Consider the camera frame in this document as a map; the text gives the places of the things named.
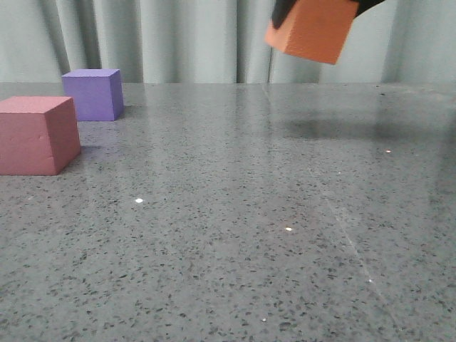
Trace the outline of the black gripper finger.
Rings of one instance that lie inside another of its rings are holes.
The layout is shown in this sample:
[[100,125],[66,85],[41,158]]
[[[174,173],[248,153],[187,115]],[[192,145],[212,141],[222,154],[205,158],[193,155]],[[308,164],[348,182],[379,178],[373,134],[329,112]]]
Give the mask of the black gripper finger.
[[364,12],[368,11],[374,6],[381,4],[384,1],[385,0],[356,0],[356,2],[358,2],[358,10],[356,12],[356,17],[360,16]]
[[276,0],[271,14],[271,22],[274,29],[279,29],[289,12],[293,9],[296,0]]

